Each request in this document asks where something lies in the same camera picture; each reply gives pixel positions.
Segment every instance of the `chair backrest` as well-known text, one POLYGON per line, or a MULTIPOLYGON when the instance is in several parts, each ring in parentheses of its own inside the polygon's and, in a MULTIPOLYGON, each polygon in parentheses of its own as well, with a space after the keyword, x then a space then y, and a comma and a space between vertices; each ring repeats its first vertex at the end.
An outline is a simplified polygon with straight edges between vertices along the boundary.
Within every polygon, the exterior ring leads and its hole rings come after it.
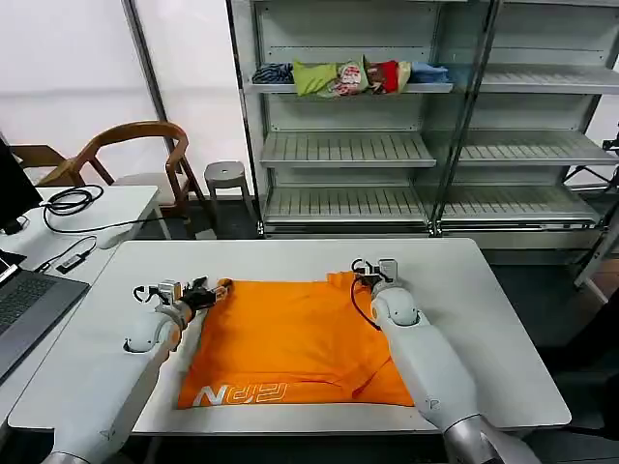
POLYGON ((59 166, 65 159, 48 145, 11 145, 21 167, 59 166))
POLYGON ((103 180, 108 185, 112 185, 114 183, 114 179, 97 159, 97 153, 104 146, 142 137, 167 137, 176 142, 174 150, 168 157, 165 164, 166 171, 173 171, 179 161, 184 160, 185 152, 187 151, 187 147, 189 145, 189 140, 185 131, 175 124, 161 121, 141 121, 137 123, 123 124, 121 126, 108 129, 97 135, 90 142, 88 142, 77 157, 72 159, 70 172, 75 184, 81 186, 84 185, 84 181, 81 179, 79 171, 86 162, 89 162, 97 173, 103 178, 103 180))

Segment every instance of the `green cloth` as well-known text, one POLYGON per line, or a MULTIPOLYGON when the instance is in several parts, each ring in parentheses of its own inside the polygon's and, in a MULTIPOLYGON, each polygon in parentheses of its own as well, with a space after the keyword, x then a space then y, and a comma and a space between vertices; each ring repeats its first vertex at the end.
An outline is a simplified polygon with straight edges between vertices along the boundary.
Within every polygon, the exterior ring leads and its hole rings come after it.
POLYGON ((292 65, 292 74, 297 86, 297 95, 302 96, 323 89, 338 77, 338 69, 335 63, 308 66, 295 61, 292 65))

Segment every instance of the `orange t-shirt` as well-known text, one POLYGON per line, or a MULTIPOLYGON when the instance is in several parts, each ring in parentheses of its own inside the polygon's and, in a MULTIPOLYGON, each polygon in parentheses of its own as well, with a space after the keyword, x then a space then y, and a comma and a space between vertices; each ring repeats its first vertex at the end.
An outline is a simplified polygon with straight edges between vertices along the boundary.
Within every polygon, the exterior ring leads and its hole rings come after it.
MULTIPOLYGON (((180 409, 243 403, 412 406, 387 339, 355 310, 352 273, 320 282, 234 281, 211 308, 180 409)), ((355 300, 368 314, 368 289, 355 300)))

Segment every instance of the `black cable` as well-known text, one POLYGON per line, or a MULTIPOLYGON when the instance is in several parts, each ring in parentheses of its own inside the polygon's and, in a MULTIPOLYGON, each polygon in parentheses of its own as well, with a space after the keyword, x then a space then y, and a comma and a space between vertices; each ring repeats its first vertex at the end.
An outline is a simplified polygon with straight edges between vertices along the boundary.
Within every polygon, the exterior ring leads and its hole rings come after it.
POLYGON ((357 305, 357 302, 355 301, 355 285, 357 284, 357 282, 361 281, 361 278, 359 276, 356 276, 355 279, 352 281, 352 285, 350 286, 350 300, 352 301, 352 305, 355 306, 355 309, 357 309, 357 312, 359 314, 361 314, 361 316, 366 319, 366 321, 368 322, 368 324, 370 324, 372 327, 374 327, 375 329, 377 329, 378 331, 380 331, 380 327, 378 327, 377 324, 375 324, 371 319, 369 319, 366 314, 361 310, 361 308, 357 305))
POLYGON ((51 266, 51 263, 53 263, 54 261, 56 261, 59 258, 62 258, 69 251, 71 251, 72 249, 74 249, 75 247, 77 247, 78 245, 82 244, 83 242, 85 242, 88 239, 95 239, 95 242, 86 251, 84 251, 83 253, 80 253, 80 255, 82 257, 88 256, 93 251, 93 249, 95 249, 95 247, 97 246, 97 237, 95 237, 94 235, 88 235, 88 236, 86 236, 86 237, 84 237, 82 239, 79 239, 77 242, 75 242, 74 244, 69 246, 67 249, 65 249, 62 253, 54 256, 53 258, 49 258, 47 261, 43 262, 41 265, 39 265, 39 267, 37 269, 35 269, 34 272, 35 273, 44 273, 45 271, 47 271, 49 269, 49 267, 51 266))
POLYGON ((357 265, 357 263, 361 261, 363 261, 363 259, 357 258, 352 262, 352 264, 350 265, 350 269, 352 270, 353 273, 355 272, 355 266, 357 265))
MULTIPOLYGON (((43 209, 43 221, 45 225, 47 226, 49 230, 56 232, 58 234, 84 234, 88 232, 98 232, 100 230, 105 230, 110 227, 118 227, 121 225, 138 224, 138 223, 143 223, 143 222, 151 222, 154 220, 161 220, 159 217, 152 217, 152 218, 146 218, 146 219, 134 219, 134 220, 126 220, 124 222, 116 222, 113 224, 102 225, 99 227, 89 227, 87 229, 74 229, 74 230, 59 229, 49 223, 47 212, 49 212, 50 214, 54 216, 60 216, 60 217, 76 215, 77 213, 84 211, 86 208, 92 205, 95 201, 101 198, 103 195, 103 192, 104 190, 101 186, 89 184, 83 187, 67 188, 66 190, 62 190, 56 193, 55 195, 52 195, 47 201, 47 203, 42 205, 42 207, 44 208, 43 209), (92 191, 88 189, 96 189, 97 192, 93 193, 92 191), (67 197, 75 196, 75 195, 81 198, 78 199, 78 201, 71 201, 71 202, 60 201, 60 200, 66 199, 67 197)), ((177 216, 177 217, 168 217, 168 219, 186 219, 186 217, 177 216)))

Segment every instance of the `folded clothes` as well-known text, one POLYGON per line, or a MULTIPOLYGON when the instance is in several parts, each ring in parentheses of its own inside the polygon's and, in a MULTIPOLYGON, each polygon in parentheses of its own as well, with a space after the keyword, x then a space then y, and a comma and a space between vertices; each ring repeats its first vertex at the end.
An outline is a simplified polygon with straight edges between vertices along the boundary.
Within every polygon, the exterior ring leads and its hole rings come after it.
POLYGON ((410 76, 411 82, 424 84, 440 84, 449 82, 448 70, 444 66, 435 68, 428 63, 414 62, 410 76))
POLYGON ((317 92, 318 97, 331 99, 361 94, 368 88, 368 77, 362 61, 349 61, 338 66, 338 76, 317 92))
POLYGON ((295 61, 292 73, 297 86, 297 95, 303 96, 324 89, 329 82, 338 77, 338 68, 335 63, 305 65, 295 61))
POLYGON ((398 63, 398 92, 404 91, 404 87, 410 78, 411 70, 412 65, 408 61, 400 61, 398 63))
POLYGON ((364 57, 369 88, 374 94, 391 94, 398 90, 398 62, 370 63, 364 57))
POLYGON ((254 84, 294 84, 290 63, 269 63, 260 66, 251 78, 254 84))
MULTIPOLYGON (((351 302, 352 272, 314 282, 234 281, 209 310, 178 408, 413 400, 389 343, 351 302)), ((358 307, 371 295, 357 286, 358 307)))

